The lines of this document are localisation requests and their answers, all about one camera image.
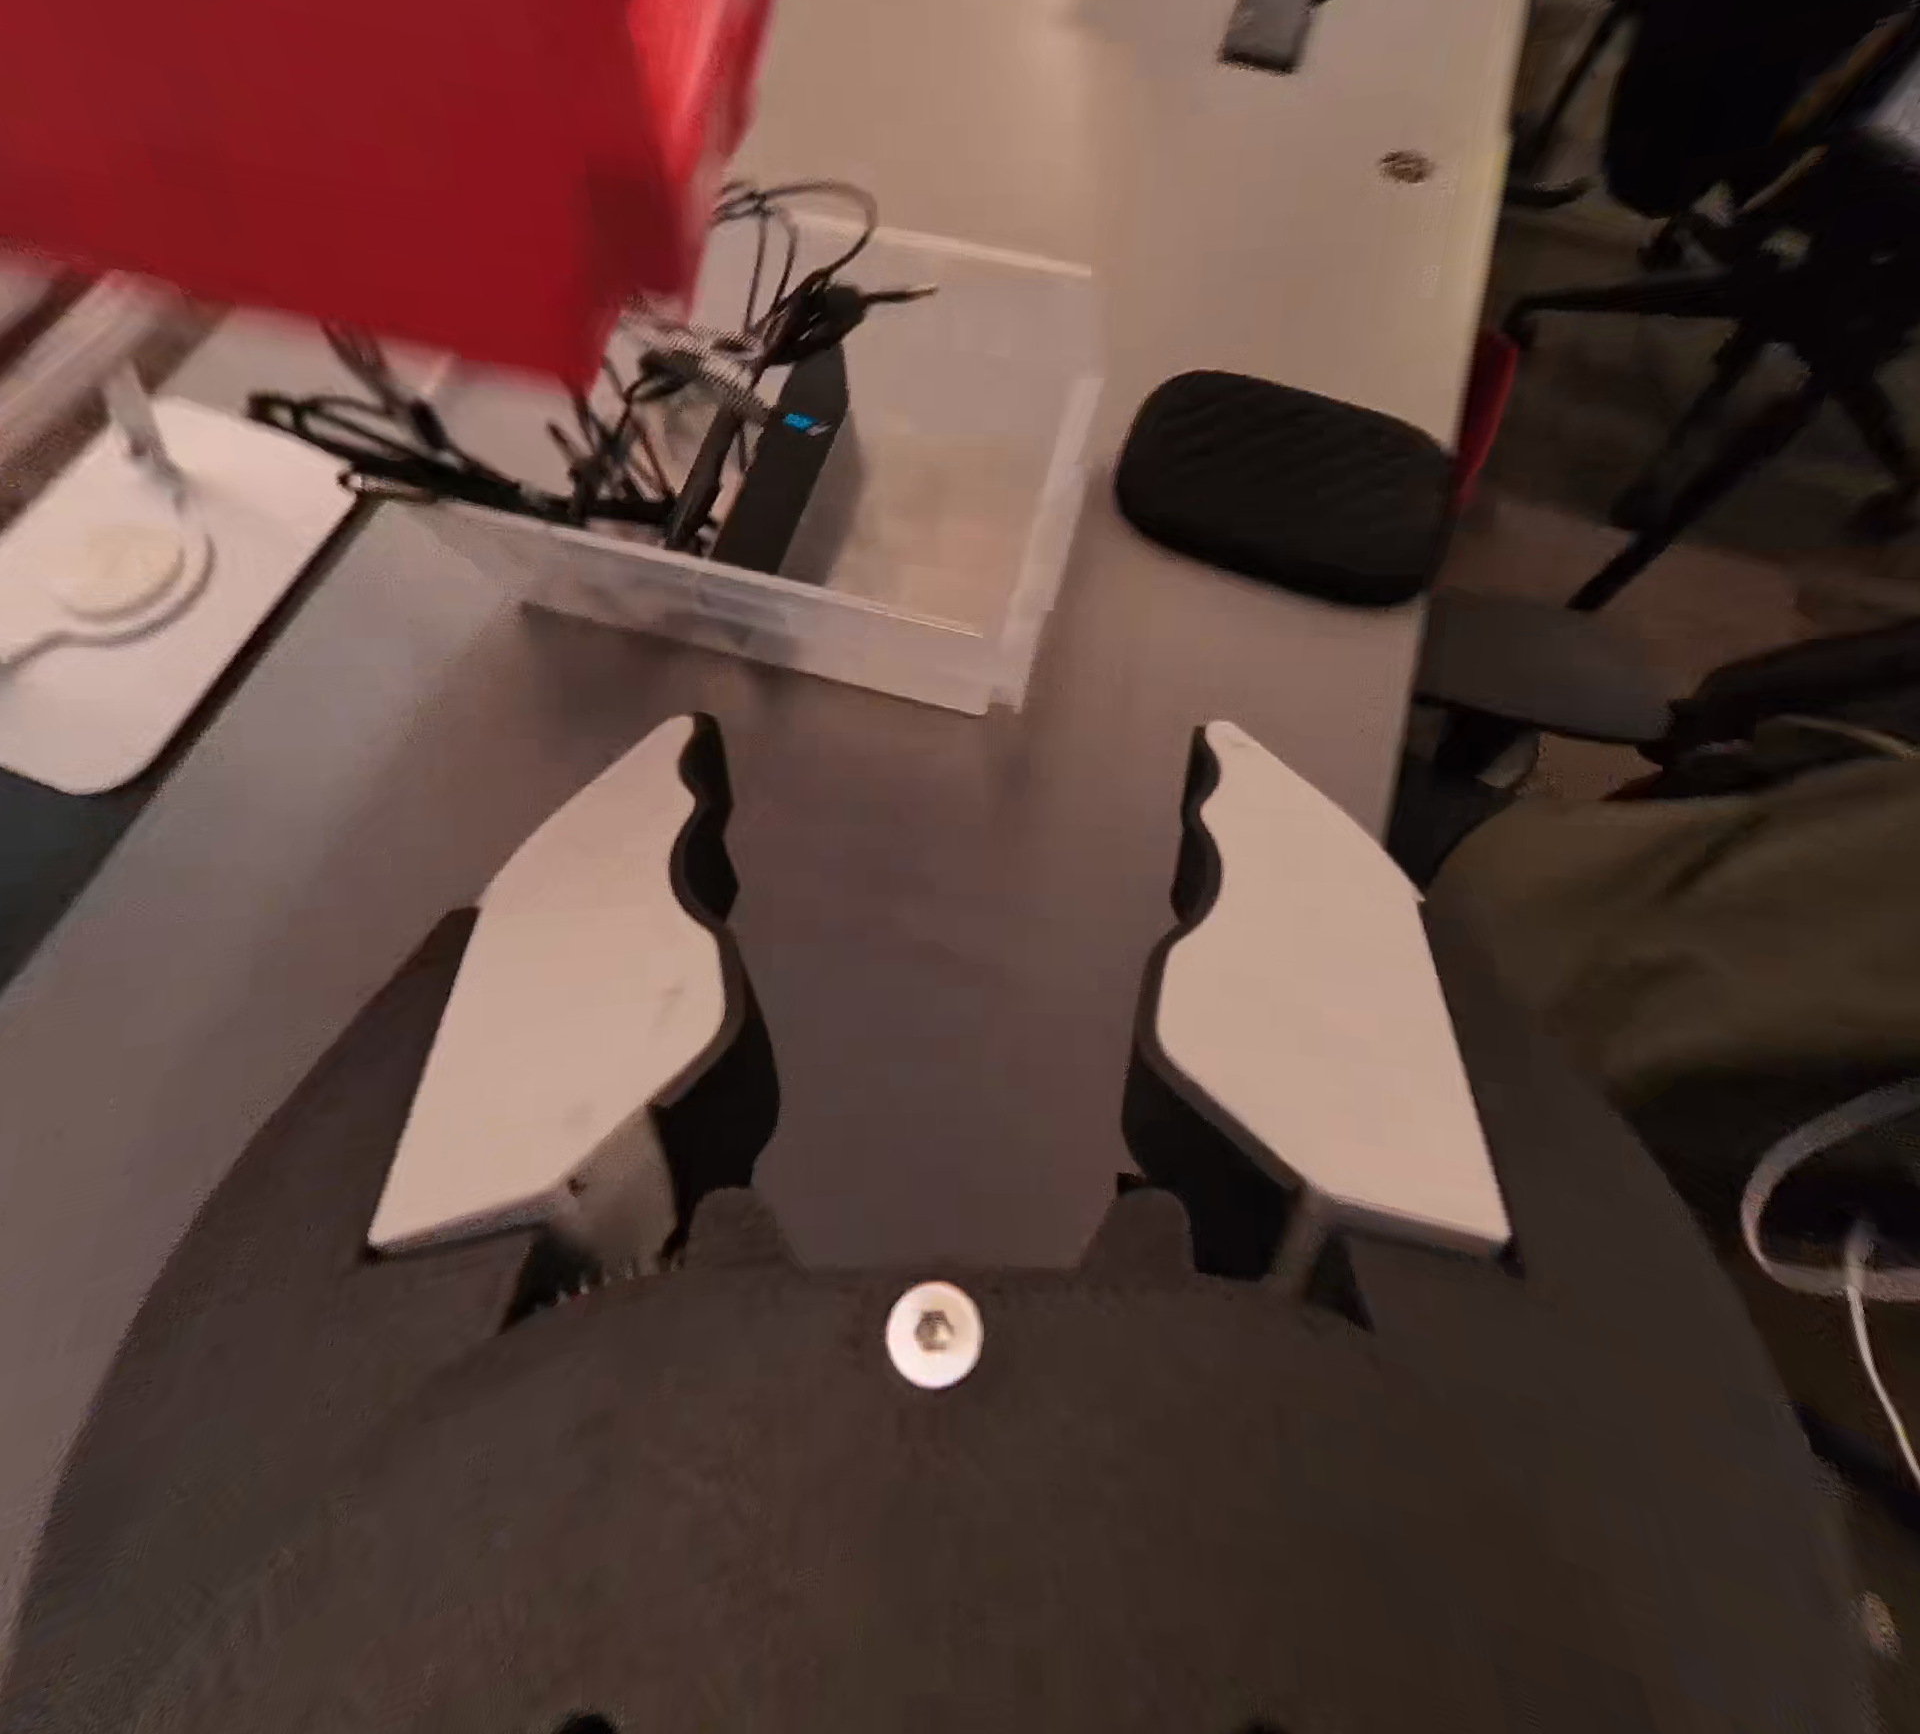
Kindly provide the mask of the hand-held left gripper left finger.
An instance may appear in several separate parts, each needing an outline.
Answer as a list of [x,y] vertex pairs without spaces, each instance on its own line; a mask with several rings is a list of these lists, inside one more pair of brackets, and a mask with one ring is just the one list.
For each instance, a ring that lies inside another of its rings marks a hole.
[[723,738],[653,726],[482,893],[372,1220],[381,1257],[533,1231],[667,1258],[752,1178]]

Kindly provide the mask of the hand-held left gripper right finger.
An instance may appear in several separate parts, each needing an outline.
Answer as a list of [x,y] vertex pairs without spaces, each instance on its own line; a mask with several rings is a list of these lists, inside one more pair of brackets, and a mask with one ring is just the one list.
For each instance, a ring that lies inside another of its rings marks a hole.
[[1495,1260],[1514,1226],[1427,946],[1387,851],[1230,721],[1198,726],[1172,929],[1131,1094],[1161,1094],[1259,1181],[1271,1263],[1336,1235]]

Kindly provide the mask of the grey USB hub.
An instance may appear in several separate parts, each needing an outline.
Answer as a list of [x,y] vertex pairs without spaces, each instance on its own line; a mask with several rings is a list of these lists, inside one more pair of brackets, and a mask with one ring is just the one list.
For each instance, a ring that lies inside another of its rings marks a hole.
[[797,361],[768,402],[707,560],[777,574],[852,414],[847,356],[829,344]]

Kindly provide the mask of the clear plastic bin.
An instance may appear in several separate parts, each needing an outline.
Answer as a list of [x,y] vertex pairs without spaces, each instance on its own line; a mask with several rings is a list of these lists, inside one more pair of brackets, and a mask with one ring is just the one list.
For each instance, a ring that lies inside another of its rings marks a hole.
[[771,573],[639,532],[413,513],[513,603],[939,709],[1019,709],[1088,487],[1097,298],[1077,263],[879,226],[847,407]]

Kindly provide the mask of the red plastic bin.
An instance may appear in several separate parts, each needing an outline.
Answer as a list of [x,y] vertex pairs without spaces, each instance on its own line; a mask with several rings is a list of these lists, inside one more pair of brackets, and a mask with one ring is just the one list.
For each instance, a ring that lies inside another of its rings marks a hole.
[[684,310],[776,0],[2,0],[4,255],[579,385]]

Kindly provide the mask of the person's leg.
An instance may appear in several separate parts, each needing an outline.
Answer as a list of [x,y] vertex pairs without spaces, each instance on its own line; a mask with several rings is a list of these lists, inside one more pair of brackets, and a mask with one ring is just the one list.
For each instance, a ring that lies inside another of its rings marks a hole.
[[1916,1488],[1916,721],[1779,714],[1434,869],[1693,1218],[1819,1308]]

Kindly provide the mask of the white stand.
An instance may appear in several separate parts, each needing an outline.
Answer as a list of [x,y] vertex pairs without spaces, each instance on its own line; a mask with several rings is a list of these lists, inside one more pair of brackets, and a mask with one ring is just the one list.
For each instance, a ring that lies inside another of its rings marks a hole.
[[348,521],[346,467],[129,365],[108,424],[2,537],[2,767],[129,786]]

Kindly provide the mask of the black tripod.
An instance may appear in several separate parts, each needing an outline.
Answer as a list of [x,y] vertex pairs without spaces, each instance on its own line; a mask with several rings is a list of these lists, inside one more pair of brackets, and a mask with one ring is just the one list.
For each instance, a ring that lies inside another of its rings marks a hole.
[[1802,142],[1723,223],[1676,216],[1614,285],[1518,298],[1500,330],[1532,347],[1548,316],[1726,324],[1710,377],[1607,509],[1626,544],[1565,603],[1604,611],[1740,484],[1836,408],[1883,472],[1851,527],[1883,542],[1916,524],[1916,448],[1882,382],[1916,347],[1916,11],[1872,34],[1788,118]]

